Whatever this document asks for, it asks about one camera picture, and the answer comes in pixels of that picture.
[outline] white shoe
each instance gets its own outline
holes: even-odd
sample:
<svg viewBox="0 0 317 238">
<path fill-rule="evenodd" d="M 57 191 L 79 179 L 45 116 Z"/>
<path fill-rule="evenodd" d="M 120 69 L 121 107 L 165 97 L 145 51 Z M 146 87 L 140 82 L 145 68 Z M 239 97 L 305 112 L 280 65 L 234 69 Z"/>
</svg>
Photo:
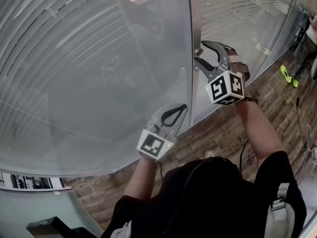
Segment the white shoe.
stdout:
<svg viewBox="0 0 317 238">
<path fill-rule="evenodd" d="M 213 153 L 212 150 L 207 150 L 205 152 L 205 159 L 210 158 L 210 157 L 216 157 L 216 155 Z"/>
</svg>

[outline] white cable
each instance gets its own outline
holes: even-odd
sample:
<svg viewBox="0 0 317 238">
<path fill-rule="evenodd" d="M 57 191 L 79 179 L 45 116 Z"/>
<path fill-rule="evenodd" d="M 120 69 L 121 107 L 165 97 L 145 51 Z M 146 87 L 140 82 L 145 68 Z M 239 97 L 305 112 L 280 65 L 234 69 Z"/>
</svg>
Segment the white cable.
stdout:
<svg viewBox="0 0 317 238">
<path fill-rule="evenodd" d="M 308 150 L 312 153 L 312 162 L 317 165 L 317 157 L 316 156 L 313 156 L 313 152 L 315 151 L 315 149 L 317 149 L 316 147 L 314 147 L 313 149 L 310 149 L 309 148 L 309 140 L 311 138 L 311 133 L 312 133 L 312 130 L 311 130 L 311 127 L 310 125 L 306 125 L 306 141 L 307 141 L 307 148 Z"/>
</svg>

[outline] person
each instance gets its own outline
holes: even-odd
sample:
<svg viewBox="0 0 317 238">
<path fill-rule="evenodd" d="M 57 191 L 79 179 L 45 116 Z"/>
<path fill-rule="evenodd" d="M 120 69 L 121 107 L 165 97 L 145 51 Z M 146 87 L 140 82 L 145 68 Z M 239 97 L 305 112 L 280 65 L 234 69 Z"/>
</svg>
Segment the person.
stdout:
<svg viewBox="0 0 317 238">
<path fill-rule="evenodd" d="M 287 69 L 282 65 L 280 70 L 285 77 L 286 82 L 293 82 L 294 87 L 298 87 L 299 81 L 303 73 L 303 63 L 307 57 L 311 55 L 311 59 L 317 56 L 317 20 L 309 18 L 310 26 L 305 35 L 299 42 L 298 47 L 294 52 L 295 59 Z"/>
<path fill-rule="evenodd" d="M 233 70 L 241 65 L 233 63 Z M 246 89 L 245 96 L 251 97 Z M 286 202 L 295 212 L 292 237 L 298 237 L 306 207 L 281 139 L 256 102 L 240 101 L 235 108 L 257 159 L 254 183 L 217 156 L 167 172 L 159 193 L 151 197 L 158 164 L 141 155 L 102 238 L 263 237 L 281 183 L 289 183 Z M 118 236 L 127 226 L 128 234 Z"/>
</svg>

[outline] gray pants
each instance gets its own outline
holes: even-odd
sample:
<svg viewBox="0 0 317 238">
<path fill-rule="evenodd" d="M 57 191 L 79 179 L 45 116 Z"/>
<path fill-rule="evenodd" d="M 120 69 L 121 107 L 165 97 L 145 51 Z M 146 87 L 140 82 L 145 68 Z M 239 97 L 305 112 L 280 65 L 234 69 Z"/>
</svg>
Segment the gray pants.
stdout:
<svg viewBox="0 0 317 238">
<path fill-rule="evenodd" d="M 316 51 L 317 45 L 305 34 L 294 52 L 295 60 L 288 70 L 288 75 L 293 76 L 296 80 L 300 80 L 304 69 L 302 65 L 305 58 Z"/>
</svg>

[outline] left arm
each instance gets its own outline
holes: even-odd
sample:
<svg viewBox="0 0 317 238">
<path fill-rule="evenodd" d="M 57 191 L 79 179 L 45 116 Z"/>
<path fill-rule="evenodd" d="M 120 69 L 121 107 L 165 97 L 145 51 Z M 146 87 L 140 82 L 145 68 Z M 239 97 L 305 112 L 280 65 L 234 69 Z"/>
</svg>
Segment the left arm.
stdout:
<svg viewBox="0 0 317 238">
<path fill-rule="evenodd" d="M 143 201 L 151 198 L 158 164 L 141 155 L 138 166 L 128 183 L 124 194 Z"/>
</svg>

